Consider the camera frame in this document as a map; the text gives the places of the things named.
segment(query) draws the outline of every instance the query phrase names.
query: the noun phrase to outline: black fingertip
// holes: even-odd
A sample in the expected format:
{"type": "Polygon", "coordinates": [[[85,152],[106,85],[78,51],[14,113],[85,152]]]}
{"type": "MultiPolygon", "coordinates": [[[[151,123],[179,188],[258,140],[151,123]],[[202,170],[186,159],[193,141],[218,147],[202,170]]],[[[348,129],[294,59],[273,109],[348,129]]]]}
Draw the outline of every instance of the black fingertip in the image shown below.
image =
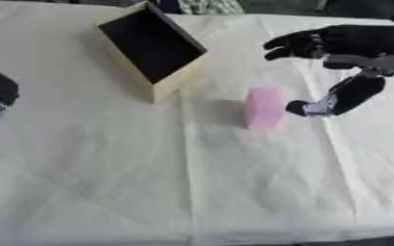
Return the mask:
{"type": "Polygon", "coordinates": [[[267,55],[265,55],[264,57],[268,60],[268,61],[273,61],[279,58],[288,58],[291,56],[291,51],[288,48],[278,48],[276,50],[273,50],[269,53],[267,53],[267,55]]]}
{"type": "Polygon", "coordinates": [[[286,105],[285,110],[291,112],[293,114],[306,117],[304,106],[307,105],[308,102],[305,101],[292,101],[288,105],[286,105]]]}
{"type": "Polygon", "coordinates": [[[272,50],[286,45],[286,37],[276,37],[272,40],[264,43],[263,47],[265,50],[272,50]]]}

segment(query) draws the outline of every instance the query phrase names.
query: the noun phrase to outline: pink cube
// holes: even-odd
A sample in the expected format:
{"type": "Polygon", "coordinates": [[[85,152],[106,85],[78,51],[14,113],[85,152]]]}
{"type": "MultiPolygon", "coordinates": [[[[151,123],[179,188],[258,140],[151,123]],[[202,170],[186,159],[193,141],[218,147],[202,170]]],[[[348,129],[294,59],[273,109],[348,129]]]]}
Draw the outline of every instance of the pink cube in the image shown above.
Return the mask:
{"type": "Polygon", "coordinates": [[[284,112],[283,97],[276,88],[255,87],[249,90],[245,102],[248,129],[273,129],[280,122],[284,112]]]}

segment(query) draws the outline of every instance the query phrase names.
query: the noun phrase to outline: pink sponge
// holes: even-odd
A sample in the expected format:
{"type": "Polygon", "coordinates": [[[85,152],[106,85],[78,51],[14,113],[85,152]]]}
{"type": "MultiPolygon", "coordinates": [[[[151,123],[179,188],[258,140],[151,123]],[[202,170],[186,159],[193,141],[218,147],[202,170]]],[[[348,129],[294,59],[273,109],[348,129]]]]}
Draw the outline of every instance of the pink sponge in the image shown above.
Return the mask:
{"type": "Polygon", "coordinates": [[[283,114],[283,98],[276,88],[255,87],[249,90],[245,102],[245,120],[248,129],[273,129],[283,114]]]}

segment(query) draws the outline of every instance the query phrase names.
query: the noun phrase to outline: white cloth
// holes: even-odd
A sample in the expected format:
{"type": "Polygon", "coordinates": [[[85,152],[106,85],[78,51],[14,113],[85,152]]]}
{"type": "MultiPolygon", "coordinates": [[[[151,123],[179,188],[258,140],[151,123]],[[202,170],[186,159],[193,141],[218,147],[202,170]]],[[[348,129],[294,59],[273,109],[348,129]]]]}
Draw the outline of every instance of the white cloth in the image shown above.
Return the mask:
{"type": "Polygon", "coordinates": [[[394,78],[333,118],[242,127],[252,86],[315,101],[345,78],[263,59],[268,39],[370,20],[175,16],[208,71],[142,100],[92,32],[119,9],[0,2],[0,71],[20,84],[0,122],[0,245],[223,245],[394,234],[394,78]]]}

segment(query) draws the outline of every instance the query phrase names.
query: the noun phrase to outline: white tablecloth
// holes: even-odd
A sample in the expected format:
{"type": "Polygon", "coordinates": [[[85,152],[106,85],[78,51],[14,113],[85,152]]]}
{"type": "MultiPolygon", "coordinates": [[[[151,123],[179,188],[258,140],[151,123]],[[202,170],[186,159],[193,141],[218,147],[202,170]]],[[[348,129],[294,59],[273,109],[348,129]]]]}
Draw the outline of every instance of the white tablecloth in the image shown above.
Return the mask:
{"type": "Polygon", "coordinates": [[[208,47],[208,71],[151,105],[92,31],[93,21],[118,12],[0,2],[0,71],[19,82],[21,94],[0,122],[0,245],[394,234],[394,78],[341,117],[288,114],[267,132],[245,130],[241,117],[252,86],[277,86],[285,100],[316,100],[347,76],[319,61],[267,62],[266,40],[385,22],[174,16],[208,47]]]}

